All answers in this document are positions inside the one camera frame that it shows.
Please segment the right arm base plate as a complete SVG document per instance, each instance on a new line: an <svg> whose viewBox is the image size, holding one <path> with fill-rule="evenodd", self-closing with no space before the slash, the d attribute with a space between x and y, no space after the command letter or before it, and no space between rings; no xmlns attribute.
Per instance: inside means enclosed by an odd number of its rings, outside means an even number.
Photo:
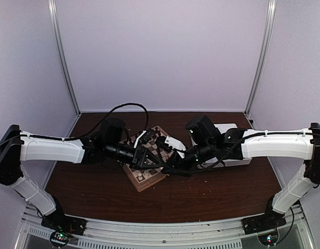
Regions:
<svg viewBox="0 0 320 249"><path fill-rule="evenodd" d="M265 214L241 220L245 234L259 233L276 229L286 224L284 217L267 216Z"/></svg>

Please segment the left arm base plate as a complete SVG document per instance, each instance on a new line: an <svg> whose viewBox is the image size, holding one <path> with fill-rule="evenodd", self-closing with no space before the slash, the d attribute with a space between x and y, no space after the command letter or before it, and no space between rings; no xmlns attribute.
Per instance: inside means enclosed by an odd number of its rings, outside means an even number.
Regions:
<svg viewBox="0 0 320 249"><path fill-rule="evenodd" d="M82 218L71 216L44 216L41 221L43 227L51 228L54 231L65 235L83 236L87 221Z"/></svg>

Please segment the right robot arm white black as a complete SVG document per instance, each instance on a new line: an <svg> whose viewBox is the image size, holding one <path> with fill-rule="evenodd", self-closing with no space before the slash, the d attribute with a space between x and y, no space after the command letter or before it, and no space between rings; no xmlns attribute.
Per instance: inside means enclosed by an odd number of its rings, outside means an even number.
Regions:
<svg viewBox="0 0 320 249"><path fill-rule="evenodd" d="M272 228L311 188L320 185L320 125L312 123L309 128L293 131L257 131L253 129L230 128L222 133L208 116L189 121L186 130L195 145L186 149L184 145L167 137L165 144L173 151L162 172L191 175L202 172L197 165L217 158L244 160L256 157L300 158L303 164L298 173L278 193L271 197L260 225Z"/></svg>

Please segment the white bishop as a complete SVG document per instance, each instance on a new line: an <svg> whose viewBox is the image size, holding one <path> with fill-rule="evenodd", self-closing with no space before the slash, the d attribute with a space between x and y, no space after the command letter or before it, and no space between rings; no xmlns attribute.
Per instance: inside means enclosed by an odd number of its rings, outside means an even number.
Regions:
<svg viewBox="0 0 320 249"><path fill-rule="evenodd" d="M139 174L139 175L138 175L138 180L139 180L140 182L144 180L144 177L143 177L142 174Z"/></svg>

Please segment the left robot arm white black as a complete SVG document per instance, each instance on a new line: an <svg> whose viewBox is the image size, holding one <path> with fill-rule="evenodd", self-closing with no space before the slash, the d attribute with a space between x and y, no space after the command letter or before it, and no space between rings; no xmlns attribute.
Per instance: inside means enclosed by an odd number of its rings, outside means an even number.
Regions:
<svg viewBox="0 0 320 249"><path fill-rule="evenodd" d="M96 164L106 158L126 163L138 170L162 166L160 156L143 146L143 137L150 137L144 130L134 145L121 142L126 124L118 118L102 121L99 131L79 139L45 137L22 132L12 125L0 141L0 184L10 186L27 202L33 204L56 230L68 226L68 218L59 203L30 179L22 169L23 161L65 161L74 164Z"/></svg>

